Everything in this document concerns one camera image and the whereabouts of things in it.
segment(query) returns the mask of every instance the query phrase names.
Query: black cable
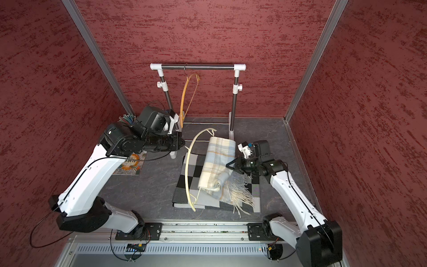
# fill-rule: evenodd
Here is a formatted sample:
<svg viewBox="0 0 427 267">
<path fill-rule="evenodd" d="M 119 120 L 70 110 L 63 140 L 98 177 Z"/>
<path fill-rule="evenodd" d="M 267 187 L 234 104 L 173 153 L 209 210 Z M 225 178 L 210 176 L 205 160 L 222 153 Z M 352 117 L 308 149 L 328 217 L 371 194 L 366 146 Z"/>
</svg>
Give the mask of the black cable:
<svg viewBox="0 0 427 267">
<path fill-rule="evenodd" d="M 51 212 L 49 212 L 49 214 L 48 215 L 46 215 L 45 217 L 43 217 L 43 219 L 41 219 L 35 226 L 34 226 L 34 228 L 31 230 L 31 233 L 30 233 L 30 235 L 29 235 L 29 244 L 30 244 L 30 246 L 32 247 L 32 248 L 34 248 L 34 249 L 39 249 L 39 248 L 42 248 L 42 247 L 45 247 L 45 246 L 50 246 L 50 245 L 52 245 L 52 244 L 55 244 L 56 242 L 58 242 L 58 241 L 60 241 L 60 240 L 62 240 L 62 239 L 64 239 L 64 238 L 66 238 L 67 236 L 69 236 L 70 234 L 72 234 L 72 233 L 74 233 L 74 231 L 72 231 L 72 232 L 70 232 L 70 233 L 68 233 L 68 234 L 66 234 L 66 235 L 64 235 L 63 237 L 61 237 L 60 239 L 57 239 L 57 240 L 55 240 L 55 241 L 53 241 L 53 242 L 51 242 L 51 243 L 49 243 L 49 244 L 46 244 L 46 245 L 43 245 L 43 246 L 35 246 L 35 245 L 33 245 L 33 243 L 32 243 L 32 235 L 34 234 L 34 231 L 35 231 L 35 229 L 37 228 L 37 226 L 44 220 L 44 219 L 46 219 L 47 217 L 49 217 L 49 215 L 51 215 L 52 213 L 54 213 L 54 211 L 56 211 L 58 208 L 59 208 L 59 206 L 58 207 L 56 207 L 53 211 L 51 211 Z"/>
<path fill-rule="evenodd" d="M 295 253 L 295 251 L 296 250 L 294 250 L 294 252 L 292 252 L 291 254 L 289 254 L 288 256 L 286 256 L 286 257 L 284 257 L 284 258 L 280 258 L 280 259 L 277 259 L 278 261 L 281 261 L 281 260 L 284 260 L 284 259 L 286 259 L 286 258 L 289 258 L 290 256 L 292 256 L 294 253 Z"/>
<path fill-rule="evenodd" d="M 157 160 L 157 159 L 161 159 L 161 158 L 164 158 L 164 157 L 166 157 L 167 155 L 169 155 L 171 153 L 171 151 L 169 151 L 166 155 L 163 155 L 163 156 L 161 156 L 161 157 L 158 157 L 158 158 L 152 158 L 152 159 L 131 159 L 131 158 L 127 158 L 126 160 L 129 160 L 129 161 L 152 161 L 152 160 Z M 82 174 L 80 174 L 80 176 L 77 178 L 77 180 L 76 180 L 76 182 L 73 184 L 73 186 L 71 187 L 71 189 L 68 191 L 68 193 L 65 195 L 65 197 L 64 197 L 64 200 L 63 200 L 63 202 L 62 203 L 64 203 L 65 202 L 65 199 L 67 198 L 67 196 L 70 194 L 70 192 L 71 192 L 71 190 L 74 188 L 74 186 L 77 184 L 77 182 L 80 180 L 80 178 L 83 176 L 83 174 L 85 173 L 85 171 L 87 170 L 87 169 L 89 169 L 89 167 L 93 164 L 93 163 L 95 163 L 95 162 L 97 162 L 98 160 L 101 160 L 101 159 L 105 159 L 105 158 L 119 158 L 119 159 L 123 159 L 123 158 L 121 158 L 121 157 L 104 157 L 104 158 L 98 158 L 98 159 L 95 159 L 94 161 L 92 161 L 87 167 L 86 167 L 86 169 L 82 172 Z"/>
<path fill-rule="evenodd" d="M 159 100 L 153 100 L 153 101 L 150 101 L 150 102 L 148 102 L 147 106 L 148 106 L 150 103 L 153 103 L 153 102 L 159 102 L 159 103 L 160 103 L 160 105 L 163 107 L 163 110 L 166 110 L 166 109 L 164 108 L 163 103 L 162 103 L 162 102 L 160 102 Z"/>
<path fill-rule="evenodd" d="M 113 255 L 114 255 L 114 256 L 116 256 L 116 258 L 117 258 L 117 259 L 119 259 L 119 260 L 122 260 L 122 261 L 129 261 L 128 259 L 120 258 L 119 256 L 117 256 L 117 255 L 114 253 L 113 245 L 111 244 L 111 237 L 112 237 L 112 235 L 113 235 L 113 229 L 111 229 L 111 234 L 110 234 L 110 247 L 111 247 L 111 251 L 113 252 Z"/>
<path fill-rule="evenodd" d="M 161 157 L 158 157 L 158 158 L 152 158 L 152 159 L 131 159 L 131 158 L 127 158 L 126 160 L 130 160 L 130 161 L 152 161 L 152 160 L 157 160 L 157 159 L 161 159 L 161 158 L 164 158 L 164 157 L 166 157 L 167 155 L 169 155 L 170 154 L 170 152 L 171 151 L 169 151 L 166 155 L 163 155 L 163 156 L 161 156 Z M 70 188 L 70 190 L 67 192 L 67 194 L 65 195 L 65 197 L 64 197 L 64 200 L 61 202 L 61 204 L 59 204 L 53 211 L 51 211 L 51 212 L 49 212 L 49 214 L 48 215 L 46 215 L 46 216 L 44 216 L 43 217 L 43 219 L 41 219 L 35 226 L 34 226 L 34 228 L 31 230 L 31 233 L 30 233 L 30 235 L 29 235 L 29 244 L 30 244 L 30 246 L 32 247 L 32 248 L 34 248 L 34 249 L 39 249 L 39 248 L 42 248 L 42 247 L 45 247 L 45 246 L 50 246 L 50 245 L 52 245 L 52 244 L 54 244 L 54 243 L 56 243 L 56 242 L 58 242 L 58 241 L 60 241 L 60 240 L 62 240 L 62 239 L 64 239 L 64 238 L 66 238 L 67 236 L 69 236 L 70 234 L 72 234 L 72 233 L 74 233 L 74 231 L 72 231 L 72 232 L 70 232 L 70 233 L 68 233 L 68 234 L 66 234 L 66 235 L 64 235 L 63 237 L 61 237 L 60 239 L 57 239 L 57 240 L 55 240 L 55 241 L 53 241 L 53 242 L 51 242 L 51 243 L 49 243 L 49 244 L 46 244 L 46 245 L 43 245 L 43 246 L 34 246 L 33 245 L 33 243 L 32 243 L 32 235 L 34 234 L 34 231 L 35 231 L 35 229 L 37 228 L 37 226 L 43 221 L 43 220 L 45 220 L 47 217 L 49 217 L 49 215 L 51 215 L 53 212 L 55 212 L 63 203 L 65 203 L 65 200 L 66 200 L 66 198 L 67 198 L 67 196 L 68 195 L 70 195 L 70 192 L 72 191 L 72 189 L 74 188 L 74 186 L 77 184 L 77 182 L 80 180 L 80 178 L 83 176 L 83 174 L 85 173 L 85 171 L 93 164 L 93 163 L 95 163 L 95 162 L 97 162 L 98 160 L 101 160 L 101 159 L 105 159 L 105 158 L 119 158 L 119 159 L 123 159 L 123 158 L 121 158 L 121 157 L 104 157 L 104 158 L 98 158 L 98 159 L 96 159 L 96 160 L 94 160 L 93 162 L 91 162 L 87 167 L 86 167 L 86 169 L 84 169 L 83 170 L 83 172 L 82 172 L 82 174 L 80 174 L 79 175 L 79 177 L 77 178 L 77 180 L 76 180 L 76 182 L 73 184 L 73 186 L 71 186 L 71 188 Z"/>
<path fill-rule="evenodd" d="M 288 176 L 288 183 L 291 186 L 291 188 L 294 190 L 295 194 L 298 196 L 298 198 L 301 200 L 301 202 L 304 204 L 305 208 L 308 210 L 308 212 L 310 212 L 310 214 L 313 216 L 313 218 L 316 220 L 316 222 L 319 224 L 320 228 L 323 230 L 323 232 L 325 232 L 326 237 L 329 239 L 330 244 L 332 245 L 332 250 L 335 250 L 335 247 L 332 243 L 332 240 L 329 238 L 328 233 L 326 232 L 326 230 L 323 228 L 323 226 L 320 224 L 320 222 L 317 220 L 317 218 L 314 216 L 314 214 L 311 212 L 311 210 L 307 207 L 307 205 L 305 204 L 305 202 L 302 200 L 302 198 L 298 195 L 298 193 L 296 192 L 295 188 L 293 187 L 293 185 L 291 184 L 291 181 L 289 179 L 289 169 L 286 172 L 287 176 Z"/>
</svg>

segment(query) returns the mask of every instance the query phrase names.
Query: checkered mat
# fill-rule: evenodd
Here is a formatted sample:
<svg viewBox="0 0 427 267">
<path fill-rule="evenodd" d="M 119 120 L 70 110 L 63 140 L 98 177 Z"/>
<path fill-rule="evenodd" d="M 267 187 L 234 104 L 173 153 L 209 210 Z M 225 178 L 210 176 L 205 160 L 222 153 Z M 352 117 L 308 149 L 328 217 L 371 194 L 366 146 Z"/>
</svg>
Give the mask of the checkered mat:
<svg viewBox="0 0 427 267">
<path fill-rule="evenodd" d="M 190 194 L 197 196 L 199 189 L 199 178 L 202 173 L 203 163 L 205 162 L 206 155 L 191 154 L 189 165 L 188 165 L 188 185 Z M 181 175 L 179 176 L 178 184 L 176 185 L 175 192 L 173 194 L 172 203 L 176 208 L 190 208 L 187 201 L 187 194 L 185 193 L 185 157 L 182 162 Z M 254 198 L 254 207 L 248 204 L 242 203 L 241 208 L 249 213 L 261 212 L 261 201 L 260 201 L 260 180 L 259 178 L 250 179 L 245 175 L 248 184 L 245 186 Z M 216 209 L 216 210 L 228 210 L 232 211 L 234 206 L 222 201 L 219 201 L 201 190 L 199 199 L 194 205 L 195 208 L 205 209 Z"/>
</svg>

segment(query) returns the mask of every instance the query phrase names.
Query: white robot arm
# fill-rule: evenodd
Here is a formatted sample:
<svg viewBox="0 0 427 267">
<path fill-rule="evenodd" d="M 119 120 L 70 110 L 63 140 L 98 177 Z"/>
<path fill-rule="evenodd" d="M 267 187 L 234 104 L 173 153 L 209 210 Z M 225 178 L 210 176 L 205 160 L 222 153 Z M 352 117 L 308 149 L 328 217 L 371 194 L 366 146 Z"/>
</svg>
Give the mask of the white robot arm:
<svg viewBox="0 0 427 267">
<path fill-rule="evenodd" d="M 92 232 L 98 228 L 117 229 L 131 238 L 141 238 L 144 221 L 135 211 L 111 206 L 99 192 L 113 172 L 131 154 L 143 150 L 173 152 L 185 145 L 181 132 L 172 132 L 178 115 L 147 106 L 132 124 L 113 123 L 99 139 L 91 157 L 71 185 L 49 199 L 61 230 Z"/>
<path fill-rule="evenodd" d="M 266 140 L 238 146 L 243 153 L 227 167 L 249 176 L 264 176 L 292 212 L 297 225 L 280 214 L 263 218 L 263 231 L 269 238 L 280 237 L 295 248 L 304 267 L 328 266 L 342 259 L 342 231 L 310 203 L 295 183 L 287 164 L 275 160 Z"/>
</svg>

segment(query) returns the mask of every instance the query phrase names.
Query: white pipe connector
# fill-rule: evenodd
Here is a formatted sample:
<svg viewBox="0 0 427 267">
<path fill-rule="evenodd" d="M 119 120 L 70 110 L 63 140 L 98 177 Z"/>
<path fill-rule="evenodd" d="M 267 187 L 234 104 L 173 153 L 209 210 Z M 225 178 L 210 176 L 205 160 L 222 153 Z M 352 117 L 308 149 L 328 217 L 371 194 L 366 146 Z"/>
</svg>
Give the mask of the white pipe connector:
<svg viewBox="0 0 427 267">
<path fill-rule="evenodd" d="M 234 64 L 234 70 L 246 70 L 246 64 Z"/>
<path fill-rule="evenodd" d="M 161 70 L 161 64 L 156 64 L 156 63 L 151 63 L 150 64 L 150 69 L 151 70 Z"/>
<path fill-rule="evenodd" d="M 169 91 L 169 88 L 167 87 L 167 83 L 166 82 L 157 82 L 157 87 L 158 88 L 162 88 L 163 92 Z"/>
<path fill-rule="evenodd" d="M 242 91 L 242 90 L 243 90 L 242 84 L 239 84 L 239 85 L 233 84 L 233 94 L 237 94 L 239 91 Z"/>
</svg>

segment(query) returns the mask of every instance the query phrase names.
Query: metal panel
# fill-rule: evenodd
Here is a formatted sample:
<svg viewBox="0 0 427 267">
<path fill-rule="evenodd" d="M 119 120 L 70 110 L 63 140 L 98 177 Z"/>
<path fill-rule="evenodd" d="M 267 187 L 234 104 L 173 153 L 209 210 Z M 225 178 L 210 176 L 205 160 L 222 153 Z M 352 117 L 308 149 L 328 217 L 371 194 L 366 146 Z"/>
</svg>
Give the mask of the metal panel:
<svg viewBox="0 0 427 267">
<path fill-rule="evenodd" d="M 323 29 L 323 32 L 320 35 L 319 41 L 317 42 L 316 48 L 314 49 L 313 55 L 311 56 L 310 62 L 308 63 L 304 76 L 302 77 L 301 83 L 298 86 L 294 97 L 292 98 L 288 110 L 286 111 L 286 122 L 290 121 L 292 114 L 294 113 L 298 102 L 301 99 L 302 94 L 304 93 L 305 88 L 311 78 L 311 75 L 313 74 L 317 63 L 319 62 L 320 57 L 322 56 L 322 53 L 325 50 L 325 47 L 328 44 L 330 37 L 332 36 L 333 30 L 335 29 L 335 26 L 338 23 L 342 12 L 344 11 L 345 5 L 347 5 L 347 2 L 348 0 L 336 0 L 332 11 L 330 12 L 329 18 L 326 22 L 326 25 Z"/>
<path fill-rule="evenodd" d="M 126 251 L 127 243 L 112 243 L 115 253 L 133 254 Z M 75 254 L 111 254 L 110 244 L 79 243 Z M 149 243 L 143 254 L 151 255 L 264 255 L 266 244 L 190 244 L 190 243 Z"/>
<path fill-rule="evenodd" d="M 88 44 L 95 59 L 97 60 L 99 66 L 101 67 L 102 71 L 104 72 L 105 76 L 110 82 L 111 87 L 113 88 L 114 92 L 116 93 L 117 97 L 119 98 L 120 102 L 125 108 L 126 112 L 128 114 L 135 114 L 131 105 L 129 104 L 129 101 L 127 100 L 125 94 L 123 93 L 122 88 L 120 88 L 119 82 L 117 81 L 116 77 L 114 77 L 113 71 L 110 69 L 110 66 L 108 65 L 107 61 L 104 58 L 104 55 L 99 49 L 97 42 L 92 36 L 91 31 L 86 25 L 86 22 L 83 19 L 82 14 L 80 13 L 76 3 L 74 2 L 74 0 L 62 0 L 62 3 L 64 4 L 68 13 L 70 14 L 71 18 L 73 19 L 74 23 L 79 29 L 81 35 L 83 36 L 83 39 Z"/>
</svg>

